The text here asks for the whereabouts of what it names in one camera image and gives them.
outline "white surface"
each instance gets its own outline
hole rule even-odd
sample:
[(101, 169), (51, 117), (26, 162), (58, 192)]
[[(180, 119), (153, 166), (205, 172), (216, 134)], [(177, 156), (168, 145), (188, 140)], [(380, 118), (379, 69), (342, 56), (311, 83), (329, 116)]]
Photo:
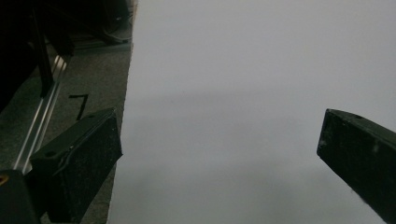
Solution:
[(139, 2), (109, 223), (383, 223), (316, 154), (396, 130), (394, 1)]

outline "gray floor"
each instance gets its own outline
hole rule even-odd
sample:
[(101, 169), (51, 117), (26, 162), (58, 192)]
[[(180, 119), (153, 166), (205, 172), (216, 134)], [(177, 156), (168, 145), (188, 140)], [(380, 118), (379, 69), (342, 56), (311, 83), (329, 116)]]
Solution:
[[(132, 25), (126, 22), (113, 35), (126, 37), (131, 33)], [(100, 109), (115, 107), (120, 128), (131, 50), (132, 44), (124, 44), (115, 48), (80, 50), (71, 58), (60, 83), (60, 93), (42, 146), (77, 122), (82, 99), (71, 99), (70, 95), (88, 94), (83, 117)], [(41, 83), (36, 69), (0, 114), (0, 170), (13, 168), (37, 109), (40, 89)], [(115, 168), (81, 223), (106, 223), (114, 172)], [(42, 223), (50, 222), (43, 216)]]

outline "white table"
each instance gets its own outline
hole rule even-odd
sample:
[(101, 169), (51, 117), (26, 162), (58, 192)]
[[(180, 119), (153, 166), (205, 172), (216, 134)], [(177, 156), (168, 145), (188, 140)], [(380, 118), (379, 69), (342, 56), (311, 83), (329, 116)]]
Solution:
[(396, 2), (142, 0), (108, 223), (383, 223), (316, 154), (396, 130)]

